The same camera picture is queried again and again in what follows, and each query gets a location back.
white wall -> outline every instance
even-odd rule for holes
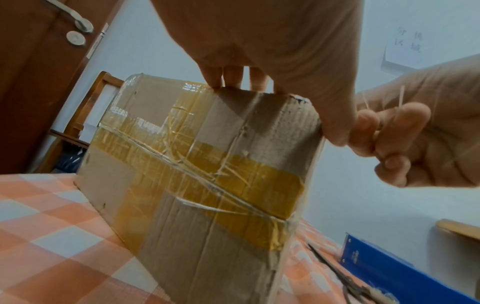
[[[432,62],[478,53],[480,2],[476,0],[367,0],[357,89],[388,82],[381,71],[387,39],[398,24],[435,32]],[[134,73],[203,82],[195,63],[169,38],[149,0],[126,0],[54,124],[63,130],[102,70],[125,79]],[[376,161],[327,145],[316,169],[305,218],[338,243],[346,232],[375,243],[417,268],[472,294],[480,278],[480,246],[433,229],[450,218],[480,224],[476,190],[400,190],[374,175]]]

brown cardboard box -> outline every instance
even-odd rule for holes
[[[309,102],[136,75],[77,184],[177,304],[269,303],[321,138]]]

black scissors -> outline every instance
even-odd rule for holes
[[[350,301],[349,294],[351,294],[355,299],[357,299],[361,304],[367,304],[365,299],[371,300],[376,304],[384,304],[384,302],[379,301],[378,299],[374,298],[370,292],[370,290],[364,286],[358,286],[354,280],[349,277],[348,275],[344,274],[340,270],[338,270],[332,263],[330,263],[326,258],[324,258],[318,251],[316,251],[312,245],[308,244],[308,247],[313,252],[315,257],[322,262],[323,264],[327,265],[338,277],[340,282],[343,284],[343,295],[347,304],[352,304]]]

hand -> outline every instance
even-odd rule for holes
[[[402,86],[403,105],[396,108]],[[349,145],[380,160],[375,171],[382,181],[480,185],[480,56],[406,75],[356,99],[360,111]]]
[[[152,0],[171,37],[213,88],[250,89],[309,98],[332,143],[344,145],[355,124],[363,0]]]

orange and white checkered tablecloth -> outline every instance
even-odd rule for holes
[[[0,304],[171,303],[74,177],[0,175]],[[306,242],[331,261],[340,253],[303,221],[276,302],[345,303],[339,280]]]

